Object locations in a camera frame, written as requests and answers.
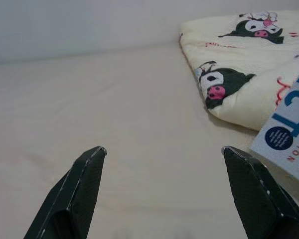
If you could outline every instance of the cartoon character print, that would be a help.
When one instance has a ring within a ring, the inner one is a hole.
[[[276,25],[277,14],[275,12],[262,11],[259,13],[241,14],[240,18],[244,18],[236,26],[236,30],[223,36],[241,36],[241,37],[260,37],[271,41],[275,44],[282,44],[284,37],[280,36],[283,32],[282,28]]]
[[[255,76],[255,74],[245,75],[231,68],[212,70],[216,64],[215,61],[206,62],[195,72],[208,109],[223,104],[224,98],[237,92]]]

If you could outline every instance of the bed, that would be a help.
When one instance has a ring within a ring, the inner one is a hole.
[[[22,238],[50,188],[104,146],[88,238],[246,235],[221,147],[257,132],[209,114],[175,43],[0,65],[0,238]],[[268,164],[299,200],[299,182]]]

